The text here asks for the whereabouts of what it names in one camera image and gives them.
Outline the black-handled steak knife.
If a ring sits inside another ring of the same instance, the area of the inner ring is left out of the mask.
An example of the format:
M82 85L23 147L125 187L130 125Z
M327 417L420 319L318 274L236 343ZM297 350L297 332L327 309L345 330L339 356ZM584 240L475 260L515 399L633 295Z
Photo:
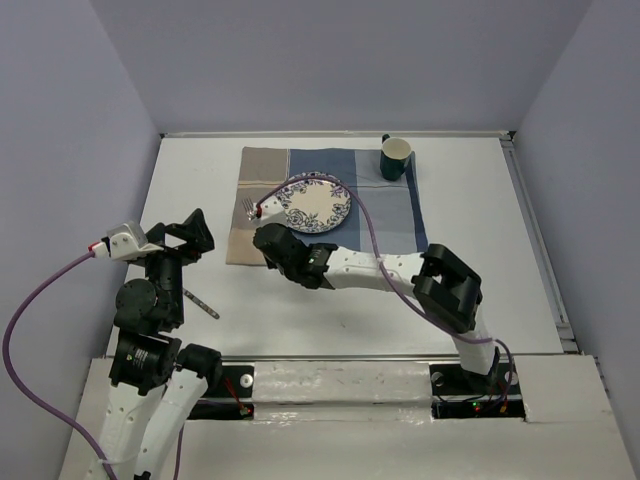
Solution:
M214 319L219 319L220 318L220 315L219 315L218 312L216 312L212 307L210 307L208 304L203 302L200 298L195 296L191 291L189 291L186 288L184 288L183 289L183 295L188 300L190 300L194 305L196 305L198 308L200 308L202 311L204 311L207 315L209 315L210 317L212 317Z

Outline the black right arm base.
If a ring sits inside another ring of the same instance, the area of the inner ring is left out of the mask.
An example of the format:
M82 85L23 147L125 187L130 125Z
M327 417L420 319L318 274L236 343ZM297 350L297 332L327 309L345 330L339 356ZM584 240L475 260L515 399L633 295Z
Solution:
M493 377L483 380L457 363L429 366L435 420L525 418L516 367L501 361Z

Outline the blue floral plate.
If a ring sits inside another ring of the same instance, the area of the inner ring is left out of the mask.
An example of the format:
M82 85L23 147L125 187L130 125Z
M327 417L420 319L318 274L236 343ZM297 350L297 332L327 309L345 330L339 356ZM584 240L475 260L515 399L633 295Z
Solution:
M322 234L340 226L351 210L351 195L342 186L325 180L336 177L303 172L275 196L284 207L287 226L303 234Z

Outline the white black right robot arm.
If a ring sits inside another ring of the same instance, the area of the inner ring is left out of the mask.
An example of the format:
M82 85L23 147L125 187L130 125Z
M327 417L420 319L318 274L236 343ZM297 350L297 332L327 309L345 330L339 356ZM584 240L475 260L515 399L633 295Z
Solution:
M431 244L423 253L377 256L335 244L306 245L277 223L257 228L253 245L268 268L307 289L401 294L452 337L468 390L482 392L496 381L499 353L479 314L482 280L447 247Z

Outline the black-handled fork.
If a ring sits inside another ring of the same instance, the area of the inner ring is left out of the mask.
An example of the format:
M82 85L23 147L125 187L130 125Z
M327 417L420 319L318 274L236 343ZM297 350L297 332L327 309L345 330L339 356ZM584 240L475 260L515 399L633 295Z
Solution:
M248 197L242 199L243 209L250 221L253 221L256 218L257 210L255 203Z

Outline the blue patchwork cloth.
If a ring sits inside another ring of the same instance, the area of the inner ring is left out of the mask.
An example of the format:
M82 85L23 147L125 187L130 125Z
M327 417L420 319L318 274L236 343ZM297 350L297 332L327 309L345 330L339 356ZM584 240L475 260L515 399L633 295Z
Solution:
M420 206L415 158L397 181L388 181L379 168L377 149L275 149L245 147L236 190L226 263L263 266L253 246L256 225L247 215L257 201L280 183L301 176L332 176L349 190L313 179L285 187L276 195L284 207L285 224L308 243L334 243L370 252L371 238L355 192L369 213L379 250L408 254L427 249L428 239Z

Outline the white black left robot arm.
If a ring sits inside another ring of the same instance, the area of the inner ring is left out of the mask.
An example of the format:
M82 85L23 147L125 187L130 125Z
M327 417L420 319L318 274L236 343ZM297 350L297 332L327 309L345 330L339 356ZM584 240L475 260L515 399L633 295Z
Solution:
M193 407L219 388L220 353L171 335L184 323L183 269L214 247L201 209L149 231L126 222L90 246L95 257L139 266L144 275L116 294L107 407L86 478L156 478Z

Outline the green mug white inside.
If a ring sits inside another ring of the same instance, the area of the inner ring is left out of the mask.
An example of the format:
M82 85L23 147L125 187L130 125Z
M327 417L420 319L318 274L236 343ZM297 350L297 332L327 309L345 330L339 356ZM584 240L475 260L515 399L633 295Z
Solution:
M410 144L390 134L382 136L379 168L382 177L388 181L397 181L405 173L411 158Z

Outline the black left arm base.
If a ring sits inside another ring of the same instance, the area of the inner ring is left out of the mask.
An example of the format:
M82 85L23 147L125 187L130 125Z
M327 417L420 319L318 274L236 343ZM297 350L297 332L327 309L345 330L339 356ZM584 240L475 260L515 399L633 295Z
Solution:
M252 399L255 366L225 363L219 383L209 388L191 410L189 420L250 421L254 418Z

